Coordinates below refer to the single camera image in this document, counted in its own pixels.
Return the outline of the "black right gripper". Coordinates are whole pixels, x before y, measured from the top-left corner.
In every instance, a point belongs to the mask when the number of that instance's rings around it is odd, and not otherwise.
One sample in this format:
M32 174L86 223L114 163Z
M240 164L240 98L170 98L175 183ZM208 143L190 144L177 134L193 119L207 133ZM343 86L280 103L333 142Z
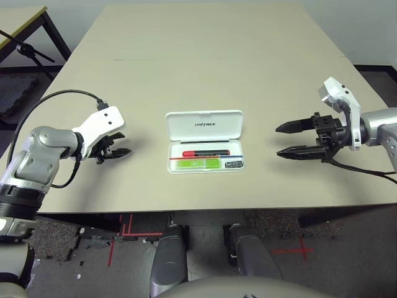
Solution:
M277 152L277 156L291 160L329 161L344 146L344 126L331 115L321 116L315 112L311 118L293 120L279 125L275 131L280 133L300 133L316 130L318 146L294 146Z

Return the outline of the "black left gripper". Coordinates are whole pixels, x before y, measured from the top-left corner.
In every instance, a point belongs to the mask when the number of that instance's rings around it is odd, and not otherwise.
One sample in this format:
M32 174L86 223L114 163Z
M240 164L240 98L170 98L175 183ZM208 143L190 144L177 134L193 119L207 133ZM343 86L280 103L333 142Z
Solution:
M104 136L100 139L92 148L92 157L96 159L96 163L102 164L105 160L121 158L131 153L132 151L127 148L110 149L110 146L114 144L114 140L122 138L125 138L124 134L117 132L111 136Z

